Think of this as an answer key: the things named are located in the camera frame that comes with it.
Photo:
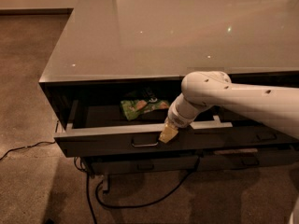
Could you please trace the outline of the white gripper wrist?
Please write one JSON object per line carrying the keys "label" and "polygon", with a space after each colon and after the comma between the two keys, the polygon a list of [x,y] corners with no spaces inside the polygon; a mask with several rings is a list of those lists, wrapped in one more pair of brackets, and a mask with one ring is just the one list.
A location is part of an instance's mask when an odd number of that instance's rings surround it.
{"label": "white gripper wrist", "polygon": [[188,127],[199,114],[207,111],[209,108],[210,105],[190,103],[181,93],[168,109],[167,118],[159,140],[165,144],[168,143],[178,134],[178,128]]}

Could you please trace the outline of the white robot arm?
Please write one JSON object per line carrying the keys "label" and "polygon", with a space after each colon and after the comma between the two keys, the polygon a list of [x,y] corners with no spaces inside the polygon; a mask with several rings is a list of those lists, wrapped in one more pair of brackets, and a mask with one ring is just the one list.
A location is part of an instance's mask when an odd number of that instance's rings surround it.
{"label": "white robot arm", "polygon": [[[221,106],[293,138],[298,137],[296,88],[234,84],[222,72],[194,72],[181,84],[181,95],[170,105],[160,140],[168,143],[212,106]],[[203,166],[220,161],[221,167],[197,172],[187,186],[189,224],[284,224],[298,214],[298,166],[262,167],[255,154],[205,156]]]}

